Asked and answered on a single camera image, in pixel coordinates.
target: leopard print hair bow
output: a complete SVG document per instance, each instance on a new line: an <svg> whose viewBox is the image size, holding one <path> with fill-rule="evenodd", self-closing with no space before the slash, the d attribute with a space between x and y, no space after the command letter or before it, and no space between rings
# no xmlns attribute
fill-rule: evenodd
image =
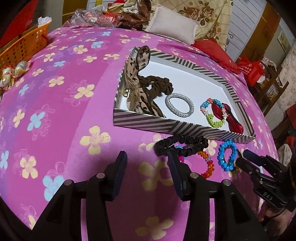
<svg viewBox="0 0 296 241"><path fill-rule="evenodd" d="M126 61L124 80L126 87L130 90L127 99L127 106L130 111L141 114L165 117L153 99L145 93L139 83L138 72L144 69L150 60L150 49L143 46L139 49L136 58L129 58Z"/></svg>

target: silver hair tie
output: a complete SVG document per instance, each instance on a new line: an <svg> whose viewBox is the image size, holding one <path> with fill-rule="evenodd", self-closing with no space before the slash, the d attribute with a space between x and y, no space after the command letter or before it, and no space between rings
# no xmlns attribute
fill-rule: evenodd
<svg viewBox="0 0 296 241"><path fill-rule="evenodd" d="M183 113L183 112L177 110L170 102L170 98L179 98L179 99L185 100L186 103L189 105L189 111L187 113ZM185 95L170 94L165 98L165 104L171 112L173 112L175 115L180 116L180 117L185 118L185 117L191 116L192 113L194 112L194 105L193 105L191 99L189 99Z"/></svg>

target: screw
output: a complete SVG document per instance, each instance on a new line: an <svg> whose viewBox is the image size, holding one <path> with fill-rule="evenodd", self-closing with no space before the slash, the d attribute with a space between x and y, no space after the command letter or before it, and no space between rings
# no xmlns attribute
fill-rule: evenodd
<svg viewBox="0 0 296 241"><path fill-rule="evenodd" d="M105 173L103 172L100 172L96 175L97 178L101 179L101 178L104 178L105 177Z"/></svg>
<svg viewBox="0 0 296 241"><path fill-rule="evenodd" d="M198 176L199 175L196 172L190 173L190 177L192 177L192 178L198 178Z"/></svg>
<svg viewBox="0 0 296 241"><path fill-rule="evenodd" d="M68 180L64 181L64 185L69 186L72 184L72 182L73 182L72 180L68 179Z"/></svg>
<svg viewBox="0 0 296 241"><path fill-rule="evenodd" d="M223 184L225 186L230 186L231 185L231 181L229 181L228 179L223 180Z"/></svg>

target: pink bead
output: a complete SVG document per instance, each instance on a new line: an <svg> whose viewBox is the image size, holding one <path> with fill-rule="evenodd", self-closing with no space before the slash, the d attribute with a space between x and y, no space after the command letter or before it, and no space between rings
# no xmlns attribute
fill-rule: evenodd
<svg viewBox="0 0 296 241"><path fill-rule="evenodd" d="M184 157L183 156L178 156L178 159L180 160L181 163L184 163Z"/></svg>

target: orange beaded bracelet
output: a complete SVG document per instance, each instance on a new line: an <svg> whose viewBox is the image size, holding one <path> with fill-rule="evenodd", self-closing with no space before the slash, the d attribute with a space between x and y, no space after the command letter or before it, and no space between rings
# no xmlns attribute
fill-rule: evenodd
<svg viewBox="0 0 296 241"><path fill-rule="evenodd" d="M206 160L207 162L207 171L203 174L201 174L205 179L209 178L213 172L215 171L214 169L214 164L213 161L211 160L211 157L209 157L209 154L206 153L205 151L199 151L198 154Z"/></svg>

